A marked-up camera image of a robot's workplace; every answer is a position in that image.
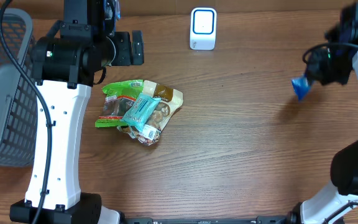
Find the light blue snack packet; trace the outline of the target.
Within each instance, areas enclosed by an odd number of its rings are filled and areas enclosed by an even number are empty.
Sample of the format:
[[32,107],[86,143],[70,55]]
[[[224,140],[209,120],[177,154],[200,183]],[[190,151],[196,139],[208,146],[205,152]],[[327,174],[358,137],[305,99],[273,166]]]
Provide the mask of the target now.
[[160,98],[154,98],[140,93],[132,107],[124,114],[121,121],[125,122],[128,126],[133,126],[138,131],[141,131],[160,102]]

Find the blue Oreo cookie pack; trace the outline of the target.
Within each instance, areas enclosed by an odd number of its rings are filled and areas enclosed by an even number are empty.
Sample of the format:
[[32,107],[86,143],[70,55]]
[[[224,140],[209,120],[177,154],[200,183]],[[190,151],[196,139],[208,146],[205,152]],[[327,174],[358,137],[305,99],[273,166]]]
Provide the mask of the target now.
[[295,95],[297,96],[298,100],[301,101],[311,90],[313,82],[309,81],[306,75],[303,75],[301,77],[292,79],[291,84]]

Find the beige nut snack bag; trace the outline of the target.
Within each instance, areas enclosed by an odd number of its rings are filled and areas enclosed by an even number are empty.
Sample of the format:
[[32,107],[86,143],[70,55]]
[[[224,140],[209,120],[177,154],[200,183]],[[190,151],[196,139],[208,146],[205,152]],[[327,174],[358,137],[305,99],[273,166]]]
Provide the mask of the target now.
[[173,114],[183,104],[183,93],[152,81],[145,80],[143,94],[160,98],[161,102],[148,118],[143,130],[138,131],[133,126],[119,126],[117,129],[128,134],[132,139],[137,139],[146,146],[158,142],[161,132],[169,122]]

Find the green snack bag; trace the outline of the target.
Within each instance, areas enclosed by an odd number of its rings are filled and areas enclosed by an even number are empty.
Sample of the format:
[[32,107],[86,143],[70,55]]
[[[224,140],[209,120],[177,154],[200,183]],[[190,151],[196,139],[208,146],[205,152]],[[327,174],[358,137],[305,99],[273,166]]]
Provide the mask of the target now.
[[102,91],[106,97],[102,113],[96,120],[95,127],[127,126],[121,119],[133,106],[143,88],[143,80],[127,80],[104,86]]

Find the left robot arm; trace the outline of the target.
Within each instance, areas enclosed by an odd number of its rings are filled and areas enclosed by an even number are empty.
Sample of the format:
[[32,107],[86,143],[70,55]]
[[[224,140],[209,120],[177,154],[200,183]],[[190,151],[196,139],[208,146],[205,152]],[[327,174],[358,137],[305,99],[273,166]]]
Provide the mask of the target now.
[[37,133],[30,184],[11,205],[19,223],[124,222],[103,206],[99,194],[84,193],[78,178],[81,130],[96,72],[108,66],[142,65],[142,33],[116,32],[118,1],[65,1],[57,21],[32,49],[37,95]]

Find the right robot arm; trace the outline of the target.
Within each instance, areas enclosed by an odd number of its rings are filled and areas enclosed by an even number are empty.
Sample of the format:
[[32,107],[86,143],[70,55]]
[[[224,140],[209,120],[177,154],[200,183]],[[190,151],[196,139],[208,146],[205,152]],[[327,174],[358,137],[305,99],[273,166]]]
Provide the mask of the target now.
[[[291,81],[299,100],[316,82],[345,85],[355,73],[358,84],[358,2],[342,9],[340,21],[324,38],[325,43],[303,54],[305,72]],[[316,195],[296,205],[284,223],[343,223],[344,215],[358,207],[358,139],[334,155],[330,178]]]

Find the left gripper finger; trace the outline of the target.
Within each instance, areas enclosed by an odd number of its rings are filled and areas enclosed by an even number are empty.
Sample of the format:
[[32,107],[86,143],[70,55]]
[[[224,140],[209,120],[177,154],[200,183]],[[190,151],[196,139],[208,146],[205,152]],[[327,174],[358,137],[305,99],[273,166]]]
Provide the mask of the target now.
[[132,49],[133,50],[143,50],[144,49],[144,41],[143,34],[141,30],[133,30],[132,31]]
[[132,51],[131,65],[142,65],[144,63],[144,52],[134,49]]

